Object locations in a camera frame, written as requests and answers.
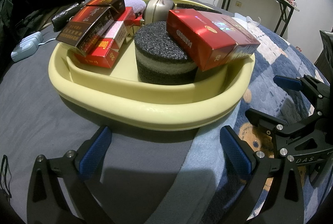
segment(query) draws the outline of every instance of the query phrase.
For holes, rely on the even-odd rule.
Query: black clamp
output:
[[[110,129],[102,126],[77,152],[69,150],[63,157],[53,159],[37,156],[28,190],[28,224],[114,224],[84,183],[95,173],[111,139]],[[84,220],[71,213],[58,178],[63,178]]]
[[[329,127],[332,114],[330,87],[304,75],[303,78],[275,76],[279,87],[301,91],[314,106],[314,113],[294,124],[249,109],[245,115],[259,132],[272,137],[274,158],[254,152],[229,126],[221,129],[224,151],[241,177],[248,183],[219,224],[295,223],[304,219],[303,192],[298,166],[311,165],[310,182],[319,186],[333,164],[333,139]],[[260,213],[247,220],[264,188],[273,181]]]

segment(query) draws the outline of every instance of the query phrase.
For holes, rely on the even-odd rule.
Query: dark red cigarette pack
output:
[[[135,14],[133,8],[126,7],[126,10],[104,32],[102,37],[97,41],[96,46],[85,57],[74,54],[75,57],[81,63],[112,68],[123,42],[131,40],[134,36],[134,20]]]
[[[124,0],[91,0],[66,24],[57,40],[86,55],[125,10]]]
[[[231,17],[194,9],[170,10],[166,29],[202,71],[252,55],[260,45]]]

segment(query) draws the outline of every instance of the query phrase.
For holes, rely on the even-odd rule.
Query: black sponge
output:
[[[207,11],[209,13],[222,14],[222,12],[220,12],[218,10],[213,10],[213,9],[209,9],[209,8],[206,8],[206,7],[201,7],[201,6],[197,6],[197,5],[190,5],[190,4],[183,4],[183,3],[177,3],[177,8],[178,9],[195,9],[195,10],[199,10],[199,11]]]
[[[159,85],[194,82],[196,64],[166,29],[166,22],[155,22],[145,25],[134,36],[141,81]]]

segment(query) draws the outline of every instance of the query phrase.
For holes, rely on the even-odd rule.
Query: small box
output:
[[[227,15],[170,10],[166,29],[202,71],[252,55],[260,42]]]
[[[56,39],[86,55],[124,10],[124,0],[91,0],[66,24]]]
[[[97,41],[96,47],[93,48],[85,57],[74,54],[76,58],[85,64],[99,67],[112,68],[114,65],[119,49],[122,44],[133,38],[133,23],[135,14],[132,7],[126,7],[126,10],[119,18],[111,24],[108,30]]]

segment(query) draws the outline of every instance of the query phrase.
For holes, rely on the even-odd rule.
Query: gray blanket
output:
[[[232,16],[231,13],[219,10]],[[52,26],[44,29],[42,34],[44,40],[56,36]],[[269,37],[274,42],[281,40],[274,33]],[[91,179],[87,185],[116,223],[154,223],[154,219],[168,217],[169,222],[165,223],[175,223],[170,215],[177,219],[176,223],[180,223],[180,219],[182,223],[216,223],[240,186],[238,179],[231,175],[227,184],[231,195],[224,195],[221,191],[226,187],[223,182],[227,177],[227,169],[224,168],[221,148],[214,147],[216,133],[224,122],[236,127],[237,131],[241,128],[244,122],[240,120],[236,125],[235,122],[240,114],[240,107],[244,112],[245,107],[240,105],[248,100],[242,100],[230,116],[201,128],[197,135],[197,130],[157,132],[125,125],[59,97],[48,78],[48,62],[56,44],[56,41],[52,41],[43,45],[33,56],[13,64],[0,83],[0,154],[6,154],[9,158],[12,173],[10,187],[13,195],[11,205],[23,220],[26,221],[26,198],[36,156],[44,154],[47,158],[54,158],[62,156],[69,149],[76,150],[84,140],[95,133],[99,125],[106,124],[113,130],[114,135],[105,156],[102,177],[101,180]],[[310,63],[306,58],[301,60],[306,64]],[[256,62],[255,77],[266,71],[270,64],[272,63],[265,60],[262,60],[260,65]],[[205,167],[208,167],[207,163],[210,163],[211,167],[203,168],[201,163],[196,169],[193,164],[200,162],[200,155],[195,152],[201,149],[207,152],[215,152],[216,149],[219,161],[212,161],[216,154],[206,154],[207,159],[210,159],[206,161]],[[206,181],[198,184],[193,178],[205,178]],[[188,203],[183,203],[186,205],[182,208],[174,202],[181,202],[184,195],[187,195],[184,191],[177,197],[173,191],[179,186],[185,189],[184,182],[192,183],[188,184],[187,191],[193,195],[193,198],[188,196],[184,200],[192,200],[194,203],[197,198],[200,204],[196,205],[199,209],[195,213],[191,213],[194,207],[189,208]],[[203,190],[203,185],[206,185],[206,196],[203,194],[196,197],[194,194],[199,194],[196,191]],[[72,212],[76,214],[65,187],[63,189]],[[221,197],[224,198],[222,204],[216,203],[221,201]],[[311,206],[311,213],[317,206],[318,204]]]

